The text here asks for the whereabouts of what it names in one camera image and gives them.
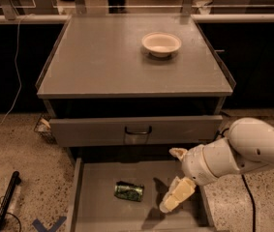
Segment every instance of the blue tape mark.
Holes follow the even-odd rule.
[[[38,231],[38,232],[56,232],[60,226],[65,222],[67,218],[66,217],[60,217],[55,224],[52,225],[52,227],[47,230],[42,224],[41,222],[38,220],[38,219],[35,219],[33,222],[32,222],[32,225],[35,227],[35,229]]]

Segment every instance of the drawer front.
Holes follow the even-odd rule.
[[[62,147],[180,144],[213,140],[222,116],[52,119]]]

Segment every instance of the can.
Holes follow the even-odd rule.
[[[120,199],[140,202],[143,197],[143,192],[143,185],[135,185],[120,181],[116,183],[114,196]]]

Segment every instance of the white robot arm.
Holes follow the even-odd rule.
[[[182,161],[185,178],[176,177],[160,205],[162,212],[172,211],[204,186],[228,174],[245,174],[274,168],[274,128],[261,120],[243,118],[229,128],[224,137],[187,151],[172,148],[170,153]]]

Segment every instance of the bowl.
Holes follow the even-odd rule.
[[[176,52],[182,45],[180,39],[168,33],[150,33],[142,39],[142,45],[152,55],[159,58],[168,57]]]

